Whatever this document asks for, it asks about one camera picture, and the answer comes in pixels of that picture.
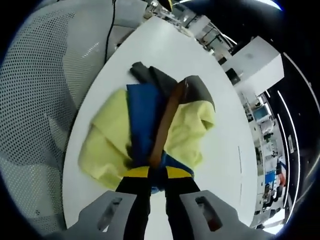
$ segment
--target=black cable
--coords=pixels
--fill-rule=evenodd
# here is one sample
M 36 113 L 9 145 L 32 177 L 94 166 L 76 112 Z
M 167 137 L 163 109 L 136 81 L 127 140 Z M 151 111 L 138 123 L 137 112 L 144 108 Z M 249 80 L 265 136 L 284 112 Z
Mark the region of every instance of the black cable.
M 214 29 L 214 28 L 211 28 L 211 30 L 208 31 L 208 32 L 202 37 L 202 39 L 205 39 L 205 36 L 207 36 L 213 29 Z
M 108 32 L 108 35 L 106 36 L 106 43 L 105 43 L 105 55 L 104 55 L 104 64 L 106 64 L 107 62 L 107 54 L 108 54 L 108 45 L 109 45 L 109 38 L 110 38 L 110 34 L 112 29 L 114 28 L 114 24 L 115 24 L 115 16 L 116 16 L 116 1 L 117 0 L 112 0 L 113 2 L 113 15 L 112 15 L 112 22 L 111 22 L 111 26 Z

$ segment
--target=dark gray fabric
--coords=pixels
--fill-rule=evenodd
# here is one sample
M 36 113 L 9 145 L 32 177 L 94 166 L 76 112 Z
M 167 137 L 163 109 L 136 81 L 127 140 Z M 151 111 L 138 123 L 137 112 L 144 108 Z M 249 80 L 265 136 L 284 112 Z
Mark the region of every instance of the dark gray fabric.
M 166 98 L 170 96 L 170 93 L 178 83 L 175 79 L 159 69 L 153 66 L 147 68 L 141 62 L 134 63 L 130 72 L 139 83 L 154 84 L 161 90 Z M 212 96 L 199 76 L 188 76 L 185 79 L 187 80 L 188 88 L 186 96 L 181 100 L 180 104 L 187 104 L 195 101 L 208 101 L 212 104 L 213 108 L 215 108 Z

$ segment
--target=yellow cloth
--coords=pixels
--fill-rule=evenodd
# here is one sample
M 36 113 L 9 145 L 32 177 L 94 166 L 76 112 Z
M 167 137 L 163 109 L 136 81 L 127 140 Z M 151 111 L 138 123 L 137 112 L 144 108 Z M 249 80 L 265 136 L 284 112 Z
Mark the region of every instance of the yellow cloth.
M 132 161 L 127 92 L 113 93 L 92 120 L 83 143 L 80 168 L 107 188 L 115 190 Z
M 199 143 L 214 126 L 214 108 L 208 101 L 180 104 L 171 123 L 164 150 L 194 170 L 202 161 Z M 80 168 L 98 182 L 115 190 L 130 169 L 132 159 L 127 92 L 112 94 L 92 121 L 80 157 Z
M 214 108 L 208 101 L 180 104 L 173 117 L 164 150 L 194 170 L 202 162 L 200 140 L 214 126 Z

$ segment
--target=yellow stripe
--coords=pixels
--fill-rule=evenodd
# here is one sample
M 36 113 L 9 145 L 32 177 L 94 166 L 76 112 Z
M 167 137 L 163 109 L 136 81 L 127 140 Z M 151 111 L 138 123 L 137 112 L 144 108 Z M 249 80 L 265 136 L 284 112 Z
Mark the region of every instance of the yellow stripe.
M 172 167 L 172 166 L 166 166 L 166 171 L 168 173 L 168 178 L 169 179 L 179 179 L 179 178 L 187 178 L 191 177 L 191 174 L 188 173 L 187 171 Z
M 133 168 L 124 173 L 123 177 L 131 177 L 131 178 L 147 178 L 148 177 L 148 166 L 141 166 L 137 168 Z
M 171 0 L 168 0 L 169 4 L 170 4 L 170 7 L 171 7 L 171 11 L 173 10 L 173 6 L 172 6 L 172 1 Z

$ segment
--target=computer monitor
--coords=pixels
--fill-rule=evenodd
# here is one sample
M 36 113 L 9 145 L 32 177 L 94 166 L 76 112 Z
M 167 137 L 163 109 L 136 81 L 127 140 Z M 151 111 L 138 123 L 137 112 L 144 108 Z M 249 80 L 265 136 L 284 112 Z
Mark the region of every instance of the computer monitor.
M 265 120 L 269 115 L 265 105 L 262 105 L 253 111 L 253 117 L 257 122 Z

